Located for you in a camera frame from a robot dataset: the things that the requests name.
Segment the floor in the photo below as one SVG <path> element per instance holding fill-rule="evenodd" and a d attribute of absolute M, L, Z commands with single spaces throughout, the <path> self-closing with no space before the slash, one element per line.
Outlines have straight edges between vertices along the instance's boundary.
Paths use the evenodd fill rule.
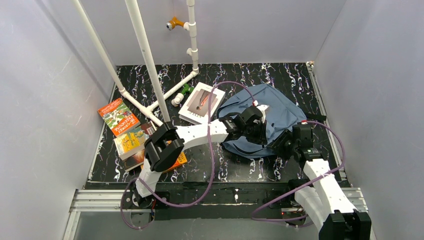
<path fill-rule="evenodd" d="M 191 71 L 191 65 L 157 65 L 159 79 L 163 91 L 169 90 Z M 144 65 L 121 66 L 117 70 L 124 87 L 144 106 L 156 100 L 149 75 Z M 296 103 L 305 113 L 320 114 L 319 104 L 305 63 L 242 63 L 242 64 L 202 64 L 199 75 L 189 82 L 195 86 L 202 82 L 214 85 L 222 81 L 236 81 L 245 86 L 270 84 L 279 89 L 285 96 Z M 240 86 L 223 85 L 219 87 L 226 92 L 225 99 L 242 90 Z M 118 89 L 114 89 L 112 100 L 119 98 Z M 175 126 L 188 126 L 189 123 L 179 119 L 179 107 L 170 104 L 167 107 Z M 124 102 L 138 117 L 140 122 L 147 119 L 126 99 Z M 159 108 L 154 112 L 162 118 Z M 90 171 L 88 182 L 126 183 L 138 176 L 140 168 L 125 172 L 123 163 L 118 157 L 113 144 L 113 133 L 105 127 L 101 135 L 95 162 Z M 336 166 L 332 147 L 325 130 L 314 129 L 314 144 L 323 156 L 328 159 L 332 168 Z M 214 182 L 246 183 L 246 182 L 284 182 L 303 178 L 303 172 L 293 159 L 282 159 L 276 156 L 259 159 L 248 159 L 222 150 L 215 145 L 215 179 Z M 205 182 L 210 176 L 210 151 L 206 145 L 190 148 L 185 151 L 188 163 L 171 172 L 164 173 L 160 182 Z"/>

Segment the white wall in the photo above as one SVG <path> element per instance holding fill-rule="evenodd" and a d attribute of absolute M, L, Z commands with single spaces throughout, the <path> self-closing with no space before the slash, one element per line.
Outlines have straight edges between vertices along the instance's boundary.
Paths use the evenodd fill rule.
<path fill-rule="evenodd" d="M 424 239 L 423 13 L 422 0 L 348 0 L 315 64 L 379 240 Z"/>
<path fill-rule="evenodd" d="M 306 62 L 317 56 L 346 0 L 197 0 L 200 63 Z M 144 64 L 125 2 L 83 0 L 116 65 Z M 185 0 L 138 0 L 156 64 L 191 63 Z"/>
<path fill-rule="evenodd" d="M 113 86 L 72 3 L 45 3 L 0 3 L 0 239 L 63 237 Z"/>

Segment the book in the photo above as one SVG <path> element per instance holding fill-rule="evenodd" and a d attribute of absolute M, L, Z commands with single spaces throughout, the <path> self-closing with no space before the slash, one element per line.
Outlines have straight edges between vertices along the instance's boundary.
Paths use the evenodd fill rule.
<path fill-rule="evenodd" d="M 125 172 L 135 169 L 142 165 L 145 161 L 145 150 L 141 150 L 123 161 L 123 169 Z"/>
<path fill-rule="evenodd" d="M 194 125 L 207 124 L 209 97 L 212 101 L 210 114 L 213 115 L 225 96 L 225 92 L 219 89 L 215 89 L 210 96 L 211 91 L 211 86 L 199 82 L 179 110 L 179 118 Z"/>
<path fill-rule="evenodd" d="M 113 141 L 119 157 L 125 160 L 131 155 L 143 150 L 146 140 L 154 132 L 154 126 L 151 122 L 148 122 L 116 137 Z"/>
<path fill-rule="evenodd" d="M 166 171 L 164 171 L 164 173 L 172 171 L 172 170 L 174 170 L 174 169 L 176 169 L 176 168 L 178 168 L 178 167 L 180 167 L 180 166 L 182 166 L 183 164 L 186 164 L 186 163 L 187 163 L 186 155 L 184 154 L 184 152 L 181 152 L 179 154 L 177 160 L 175 161 L 175 163 L 172 165 L 172 167 L 168 168 Z"/>
<path fill-rule="evenodd" d="M 140 125 L 140 121 L 127 105 L 125 105 L 122 98 L 114 100 L 100 108 L 97 112 L 117 137 Z"/>

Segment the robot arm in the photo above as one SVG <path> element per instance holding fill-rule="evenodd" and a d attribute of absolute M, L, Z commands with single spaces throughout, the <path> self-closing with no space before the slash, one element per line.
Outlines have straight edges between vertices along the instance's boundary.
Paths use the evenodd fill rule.
<path fill-rule="evenodd" d="M 265 135 L 267 106 L 250 106 L 233 119 L 222 117 L 210 123 L 212 142 L 222 143 L 236 140 L 241 136 L 251 143 L 267 144 Z M 207 124 L 194 126 L 172 126 L 165 122 L 145 142 L 144 168 L 139 178 L 153 191 L 162 172 L 170 168 L 181 151 L 208 142 Z M 325 240 L 367 240 L 371 233 L 371 219 L 366 212 L 358 212 L 347 199 L 333 174 L 326 173 L 330 166 L 323 159 L 321 151 L 313 146 L 310 124 L 302 122 L 293 126 L 292 132 L 284 131 L 268 145 L 274 153 L 286 159 L 294 156 L 309 179 L 324 178 L 298 190 L 294 198 L 301 204 L 319 231 L 319 239 Z M 139 181 L 135 182 L 137 192 L 144 198 L 151 192 Z"/>
<path fill-rule="evenodd" d="M 250 106 L 235 118 L 224 116 L 210 123 L 210 136 L 214 143 L 236 140 L 241 136 L 247 141 L 266 145 L 266 105 Z M 173 126 L 165 122 L 144 143 L 144 167 L 139 175 L 153 191 L 156 189 L 159 177 L 176 162 L 180 153 L 194 146 L 208 143 L 208 125 Z M 141 198 L 151 195 L 151 192 L 137 180 L 137 193 Z"/>
<path fill-rule="evenodd" d="M 366 212 L 359 212 L 348 200 L 330 171 L 328 161 L 313 146 L 312 127 L 306 122 L 293 126 L 293 131 L 283 132 L 270 147 L 279 156 L 294 156 L 303 172 L 310 179 L 323 176 L 310 186 L 294 194 L 319 232 L 321 240 L 368 240 L 371 219 Z"/>

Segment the black mounting bracket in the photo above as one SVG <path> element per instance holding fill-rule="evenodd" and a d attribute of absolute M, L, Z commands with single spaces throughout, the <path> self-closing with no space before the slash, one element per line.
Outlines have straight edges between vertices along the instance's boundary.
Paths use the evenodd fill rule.
<path fill-rule="evenodd" d="M 237 140 L 241 136 L 246 137 L 249 143 L 266 145 L 267 121 L 261 122 L 263 114 L 255 106 L 249 106 L 242 113 L 232 112 L 219 118 L 224 123 L 228 133 L 226 141 Z"/>
<path fill-rule="evenodd" d="M 293 125 L 292 132 L 286 129 L 268 146 L 279 157 L 289 159 L 293 156 L 302 169 L 306 161 L 323 159 L 321 151 L 314 147 L 314 135 L 310 124 Z"/>
<path fill-rule="evenodd" d="M 172 167 L 184 148 L 184 139 L 171 122 L 164 122 L 144 143 L 144 156 L 150 170 L 163 172 Z"/>
<path fill-rule="evenodd" d="M 351 213 L 335 211 L 328 215 L 321 230 L 320 240 L 369 240 L 371 218 L 366 212 L 353 210 Z"/>

